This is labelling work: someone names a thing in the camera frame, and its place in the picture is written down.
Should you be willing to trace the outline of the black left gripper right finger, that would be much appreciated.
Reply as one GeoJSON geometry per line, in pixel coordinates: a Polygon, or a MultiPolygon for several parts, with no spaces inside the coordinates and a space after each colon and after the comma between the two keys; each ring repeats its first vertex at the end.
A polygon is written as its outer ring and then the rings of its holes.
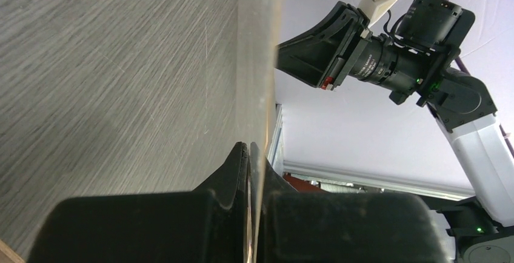
{"type": "Polygon", "coordinates": [[[250,145],[253,262],[447,262],[426,204],[406,193],[299,192],[250,145]]]}

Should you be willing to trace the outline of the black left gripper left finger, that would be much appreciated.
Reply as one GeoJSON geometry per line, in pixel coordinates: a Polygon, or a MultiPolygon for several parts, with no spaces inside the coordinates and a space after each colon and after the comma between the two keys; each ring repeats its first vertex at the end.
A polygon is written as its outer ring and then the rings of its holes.
{"type": "Polygon", "coordinates": [[[75,197],[47,216],[30,262],[244,262],[249,151],[237,142],[191,191],[75,197]]]}

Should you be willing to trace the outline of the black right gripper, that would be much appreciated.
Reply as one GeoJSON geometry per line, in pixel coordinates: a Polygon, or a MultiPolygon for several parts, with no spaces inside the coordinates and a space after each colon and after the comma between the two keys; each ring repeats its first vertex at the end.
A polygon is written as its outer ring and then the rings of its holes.
{"type": "Polygon", "coordinates": [[[276,69],[311,87],[334,90],[348,75],[344,66],[369,34],[369,24],[361,9],[337,2],[314,27],[278,45],[276,69]]]}

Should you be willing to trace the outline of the transparent acrylic sheet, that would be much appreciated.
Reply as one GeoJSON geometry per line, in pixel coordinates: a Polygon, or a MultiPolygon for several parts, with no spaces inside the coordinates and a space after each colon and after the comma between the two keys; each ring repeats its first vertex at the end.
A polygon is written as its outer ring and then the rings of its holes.
{"type": "Polygon", "coordinates": [[[258,259],[259,225],[267,164],[274,130],[276,45],[282,0],[238,0],[236,43],[237,129],[248,145],[247,237],[245,262],[258,259]]]}

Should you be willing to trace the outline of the wooden picture frame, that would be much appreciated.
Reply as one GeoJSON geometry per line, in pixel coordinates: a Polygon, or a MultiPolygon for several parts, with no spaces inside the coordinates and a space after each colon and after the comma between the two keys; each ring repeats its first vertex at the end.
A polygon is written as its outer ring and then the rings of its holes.
{"type": "Polygon", "coordinates": [[[25,260],[13,251],[4,241],[0,240],[1,263],[24,263],[25,260]]]}

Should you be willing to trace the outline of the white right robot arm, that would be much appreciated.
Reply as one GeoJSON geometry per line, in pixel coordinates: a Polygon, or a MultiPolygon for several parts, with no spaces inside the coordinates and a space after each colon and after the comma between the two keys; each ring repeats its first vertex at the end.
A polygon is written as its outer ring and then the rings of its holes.
{"type": "Polygon", "coordinates": [[[338,2],[310,30],[278,45],[277,69],[333,90],[350,76],[414,93],[458,158],[475,196],[439,209],[455,240],[456,262],[513,261],[513,155],[485,83],[451,63],[475,15],[446,0],[413,0],[391,30],[375,36],[361,9],[338,2]]]}

